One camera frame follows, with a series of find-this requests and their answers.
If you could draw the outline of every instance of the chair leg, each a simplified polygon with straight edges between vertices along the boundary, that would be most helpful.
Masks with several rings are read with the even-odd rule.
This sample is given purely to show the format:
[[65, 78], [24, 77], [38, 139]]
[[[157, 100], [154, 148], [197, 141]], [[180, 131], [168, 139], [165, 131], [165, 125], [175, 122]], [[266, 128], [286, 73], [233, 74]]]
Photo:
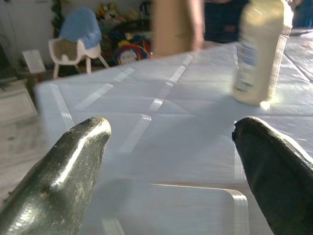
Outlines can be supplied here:
[[102, 55], [99, 55], [98, 59], [102, 62], [102, 64], [106, 67], [109, 68], [110, 66], [108, 63], [105, 61], [105, 59], [102, 57]]
[[91, 73], [91, 59], [89, 57], [86, 58], [86, 69], [87, 73]]
[[81, 71], [80, 71], [78, 65], [74, 65], [74, 66], [75, 66], [76, 70], [78, 71], [78, 73], [81, 73]]
[[54, 70], [53, 70], [53, 79], [57, 79], [59, 75], [59, 64], [54, 65]]

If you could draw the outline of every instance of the plastic table cover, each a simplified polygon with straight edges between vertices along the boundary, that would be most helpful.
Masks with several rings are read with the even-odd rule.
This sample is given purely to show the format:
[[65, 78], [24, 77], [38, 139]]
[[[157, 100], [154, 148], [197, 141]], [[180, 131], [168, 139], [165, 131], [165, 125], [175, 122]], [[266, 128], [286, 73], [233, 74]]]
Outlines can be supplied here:
[[270, 108], [230, 94], [236, 44], [37, 87], [49, 147], [90, 116], [112, 126], [82, 235], [272, 235], [231, 140], [256, 116], [313, 151], [308, 40], [290, 38]]

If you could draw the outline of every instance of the white plastic bottle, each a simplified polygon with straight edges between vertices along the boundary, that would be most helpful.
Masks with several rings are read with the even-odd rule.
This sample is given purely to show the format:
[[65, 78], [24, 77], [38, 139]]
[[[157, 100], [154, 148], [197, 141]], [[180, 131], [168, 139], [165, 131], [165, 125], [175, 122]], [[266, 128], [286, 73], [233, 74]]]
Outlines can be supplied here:
[[274, 95], [292, 17], [285, 0], [252, 0], [243, 9], [233, 86], [238, 101], [259, 105]]

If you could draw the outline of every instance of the bottle label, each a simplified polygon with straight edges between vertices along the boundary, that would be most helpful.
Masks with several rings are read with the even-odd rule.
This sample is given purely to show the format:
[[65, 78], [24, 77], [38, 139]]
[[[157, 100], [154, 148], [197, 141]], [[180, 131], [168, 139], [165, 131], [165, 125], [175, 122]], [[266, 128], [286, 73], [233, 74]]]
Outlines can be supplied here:
[[237, 46], [238, 74], [236, 88], [246, 92], [249, 87], [254, 85], [254, 71], [256, 50], [253, 40], [241, 35]]

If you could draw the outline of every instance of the table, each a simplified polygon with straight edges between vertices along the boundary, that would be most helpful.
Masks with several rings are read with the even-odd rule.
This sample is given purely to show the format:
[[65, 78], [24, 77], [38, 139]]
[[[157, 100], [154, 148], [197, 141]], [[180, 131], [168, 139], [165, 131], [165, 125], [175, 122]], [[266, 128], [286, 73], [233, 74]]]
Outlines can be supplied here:
[[272, 235], [231, 132], [235, 121], [260, 117], [312, 154], [307, 43], [289, 39], [269, 110], [230, 95], [236, 44], [40, 84], [49, 147], [90, 116], [112, 126], [81, 234]]

